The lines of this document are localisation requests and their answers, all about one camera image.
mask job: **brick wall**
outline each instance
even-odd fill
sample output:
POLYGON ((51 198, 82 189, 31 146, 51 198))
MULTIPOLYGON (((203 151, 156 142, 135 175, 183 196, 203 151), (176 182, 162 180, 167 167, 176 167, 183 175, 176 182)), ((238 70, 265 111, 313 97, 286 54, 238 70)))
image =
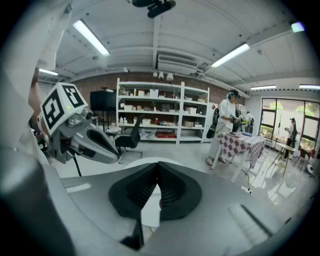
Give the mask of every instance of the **brick wall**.
MULTIPOLYGON (((156 82, 160 83, 161 81, 156 78, 154 79, 152 73, 116 73, 116 74, 107 74, 96 77, 90 77, 74 82, 74 84, 79 89, 80 93, 90 105, 90 92, 101 91, 101 87, 108 87, 109 89, 116 90, 117 78, 120 78, 120 81, 137 81, 137 82, 156 82)), ((210 88, 209 101, 212 103, 219 104, 222 100, 226 98, 228 90, 221 87, 215 86, 213 84, 199 81, 192 78, 174 76, 173 84, 180 85, 181 82, 185 83, 185 86, 194 87, 198 89, 207 90, 210 88)), ((245 105, 245 100, 237 100, 237 104, 245 105)))

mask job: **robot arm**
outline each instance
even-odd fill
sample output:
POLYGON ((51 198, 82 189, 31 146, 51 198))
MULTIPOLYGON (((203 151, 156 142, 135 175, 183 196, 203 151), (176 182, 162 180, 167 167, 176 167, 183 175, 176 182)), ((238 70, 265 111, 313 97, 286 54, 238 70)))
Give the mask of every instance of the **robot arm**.
POLYGON ((119 153, 110 138, 94 124, 93 112, 77 87, 71 83, 58 82, 41 104, 37 117, 38 127, 42 121, 48 131, 48 153, 65 164, 75 154, 112 164, 119 153))

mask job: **air conditioning vent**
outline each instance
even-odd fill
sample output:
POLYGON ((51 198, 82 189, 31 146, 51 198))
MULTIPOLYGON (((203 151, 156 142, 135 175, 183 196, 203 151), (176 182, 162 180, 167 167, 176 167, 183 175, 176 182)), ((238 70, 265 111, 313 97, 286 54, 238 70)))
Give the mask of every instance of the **air conditioning vent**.
POLYGON ((198 63, 182 57, 159 54, 158 70, 191 75, 198 71, 198 63))

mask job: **black office chair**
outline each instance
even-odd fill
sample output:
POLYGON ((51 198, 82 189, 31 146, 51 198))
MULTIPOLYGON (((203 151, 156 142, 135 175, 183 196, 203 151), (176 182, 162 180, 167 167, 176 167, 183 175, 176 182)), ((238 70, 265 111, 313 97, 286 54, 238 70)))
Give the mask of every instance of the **black office chair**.
POLYGON ((126 152, 136 152, 140 153, 140 159, 142 158, 142 152, 141 151, 129 151, 126 148, 134 149, 137 147, 138 142, 140 141, 140 134, 138 132, 139 126, 142 122, 142 119, 144 118, 144 114, 140 115, 132 129, 131 134, 121 134, 117 139, 115 139, 115 146, 119 148, 119 154, 121 154, 121 147, 124 148, 125 152, 121 155, 119 159, 119 164, 128 164, 125 162, 122 162, 122 159, 126 152))

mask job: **wall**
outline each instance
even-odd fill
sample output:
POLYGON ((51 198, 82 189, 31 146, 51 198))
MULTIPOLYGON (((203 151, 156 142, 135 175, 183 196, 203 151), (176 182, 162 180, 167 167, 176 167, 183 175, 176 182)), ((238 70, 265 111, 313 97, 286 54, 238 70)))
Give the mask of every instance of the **wall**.
POLYGON ((254 118, 253 135, 258 135, 262 109, 261 96, 251 96, 245 99, 245 110, 249 111, 254 118))
MULTIPOLYGON (((117 78, 120 78, 120 81, 122 82, 161 82, 158 78, 154 79, 152 73, 129 72, 90 77, 79 81, 75 81, 74 84, 77 86, 80 93, 90 106, 90 92, 100 91, 101 87, 108 87, 108 89, 116 90, 117 78)), ((185 86, 188 87, 194 87, 203 90, 207 90, 208 88, 210 88, 209 101, 212 103, 219 104, 222 100, 226 98, 226 95, 228 94, 228 90, 212 85, 210 83, 175 75, 172 84, 181 85, 181 82, 184 82, 185 86)), ((237 103, 244 105, 245 100, 238 100, 237 103)))

